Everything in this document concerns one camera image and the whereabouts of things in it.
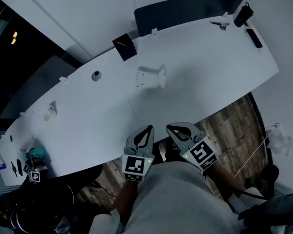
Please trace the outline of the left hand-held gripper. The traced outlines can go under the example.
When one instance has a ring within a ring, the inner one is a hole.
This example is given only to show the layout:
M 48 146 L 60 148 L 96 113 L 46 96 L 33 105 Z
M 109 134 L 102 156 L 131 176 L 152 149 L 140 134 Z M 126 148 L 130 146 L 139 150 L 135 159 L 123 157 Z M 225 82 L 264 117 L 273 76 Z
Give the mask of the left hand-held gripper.
M 125 180 L 143 182 L 154 161 L 154 127 L 143 126 L 129 135 L 122 155 Z

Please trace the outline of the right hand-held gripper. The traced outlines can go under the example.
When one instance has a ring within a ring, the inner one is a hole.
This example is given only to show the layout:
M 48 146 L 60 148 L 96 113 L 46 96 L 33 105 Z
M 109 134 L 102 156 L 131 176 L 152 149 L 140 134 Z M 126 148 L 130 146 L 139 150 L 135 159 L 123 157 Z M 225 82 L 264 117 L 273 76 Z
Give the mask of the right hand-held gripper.
M 166 131 L 181 152 L 181 157 L 188 163 L 196 166 L 204 172 L 218 159 L 218 151 L 212 144 L 210 138 L 205 136 L 201 141 L 195 143 L 190 149 L 189 137 L 197 135 L 199 130 L 195 125 L 188 122 L 175 122 L 166 126 Z

